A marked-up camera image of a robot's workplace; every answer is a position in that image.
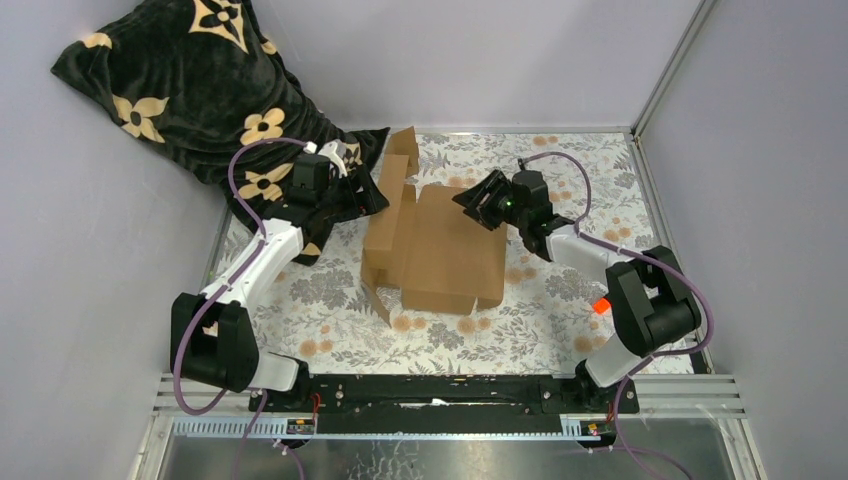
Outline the brown cardboard box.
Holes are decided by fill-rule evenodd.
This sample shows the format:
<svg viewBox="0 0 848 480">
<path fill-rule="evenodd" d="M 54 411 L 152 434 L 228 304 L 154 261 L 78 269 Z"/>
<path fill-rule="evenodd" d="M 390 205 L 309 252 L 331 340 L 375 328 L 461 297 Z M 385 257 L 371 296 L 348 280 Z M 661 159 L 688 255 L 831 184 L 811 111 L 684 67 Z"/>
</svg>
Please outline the brown cardboard box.
<svg viewBox="0 0 848 480">
<path fill-rule="evenodd" d="M 389 323 L 380 288 L 396 289 L 406 310 L 468 315 L 504 298 L 507 230 L 487 230 L 453 198 L 458 187 L 416 188 L 419 148 L 414 128 L 390 135 L 378 180 L 389 206 L 369 219 L 361 263 L 363 289 Z"/>
</svg>

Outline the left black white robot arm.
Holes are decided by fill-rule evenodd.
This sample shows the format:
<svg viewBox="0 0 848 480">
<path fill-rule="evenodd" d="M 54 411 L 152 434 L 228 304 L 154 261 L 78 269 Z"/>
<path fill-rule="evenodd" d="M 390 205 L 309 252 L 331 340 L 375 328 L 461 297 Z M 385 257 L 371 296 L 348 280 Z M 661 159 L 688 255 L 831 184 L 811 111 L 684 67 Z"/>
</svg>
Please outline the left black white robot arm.
<svg viewBox="0 0 848 480">
<path fill-rule="evenodd" d="M 292 180 L 259 217 L 257 231 L 228 269 L 198 294 L 182 293 L 171 309 L 175 377 L 226 391 L 271 390 L 288 411 L 309 401 L 300 361 L 258 346 L 251 322 L 260 297 L 282 270 L 342 222 L 386 209 L 388 199 L 365 167 L 343 167 L 331 153 L 289 163 Z"/>
</svg>

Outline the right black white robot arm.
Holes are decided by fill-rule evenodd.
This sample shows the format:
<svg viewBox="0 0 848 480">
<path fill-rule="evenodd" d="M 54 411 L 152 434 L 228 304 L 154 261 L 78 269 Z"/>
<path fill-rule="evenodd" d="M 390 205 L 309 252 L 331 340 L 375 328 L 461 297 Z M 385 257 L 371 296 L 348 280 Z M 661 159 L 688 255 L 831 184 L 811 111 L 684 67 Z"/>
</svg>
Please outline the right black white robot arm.
<svg viewBox="0 0 848 480">
<path fill-rule="evenodd" d="M 670 249 L 626 253 L 583 238 L 576 221 L 554 212 L 541 172 L 521 170 L 507 178 L 495 170 L 453 200 L 484 228 L 513 226 L 528 252 L 606 287 L 603 299 L 614 333 L 578 364 L 566 389 L 583 410 L 601 410 L 627 374 L 700 327 L 702 316 L 692 289 L 681 280 Z"/>
</svg>

